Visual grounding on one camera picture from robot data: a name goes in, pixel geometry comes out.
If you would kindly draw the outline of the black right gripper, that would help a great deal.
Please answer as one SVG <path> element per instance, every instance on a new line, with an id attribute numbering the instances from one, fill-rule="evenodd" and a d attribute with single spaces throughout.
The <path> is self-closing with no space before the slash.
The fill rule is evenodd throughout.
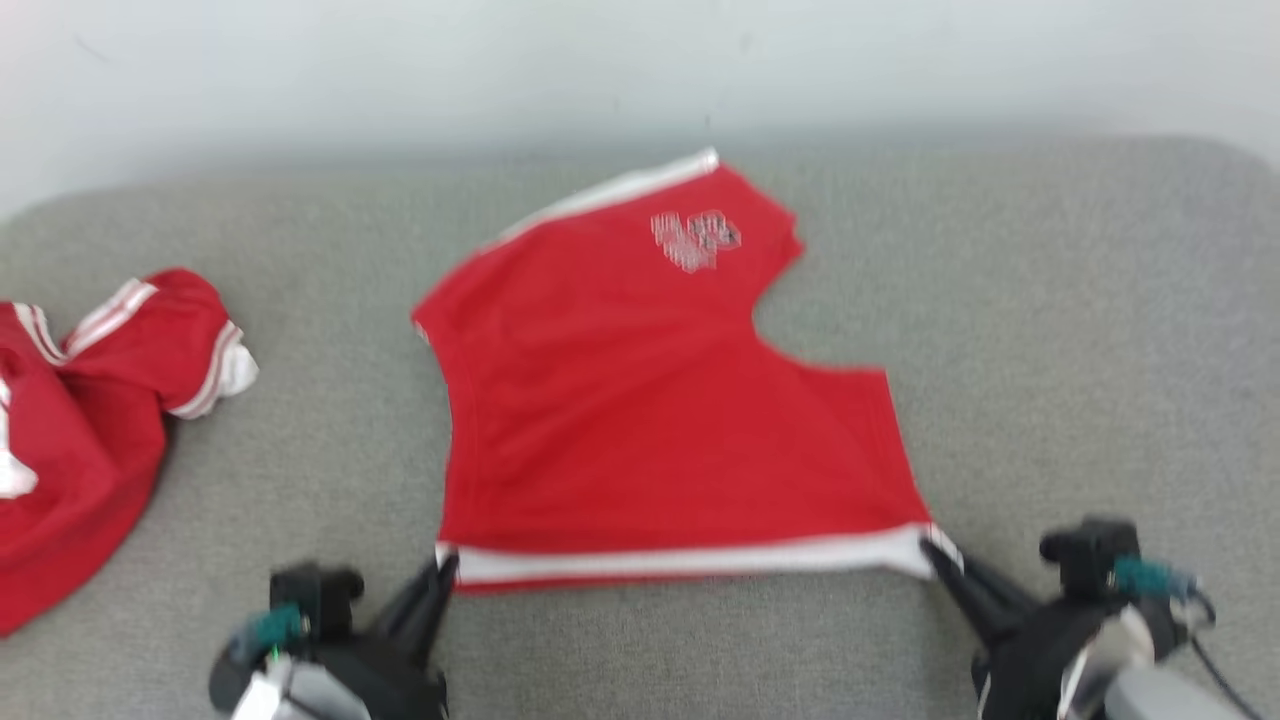
<path id="1" fill-rule="evenodd" d="M 1062 679 L 1129 598 L 1048 603 L 977 556 L 919 542 L 980 642 L 972 662 L 979 719 L 1059 719 Z"/>

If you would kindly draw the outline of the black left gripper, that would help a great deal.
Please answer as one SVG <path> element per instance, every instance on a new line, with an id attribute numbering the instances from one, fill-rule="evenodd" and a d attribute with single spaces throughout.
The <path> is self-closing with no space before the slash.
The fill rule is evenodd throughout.
<path id="1" fill-rule="evenodd" d="M 429 660 L 460 565 L 456 551 L 429 560 L 372 620 L 372 632 L 306 641 L 300 656 L 352 691 L 372 719 L 448 719 L 448 688 Z"/>

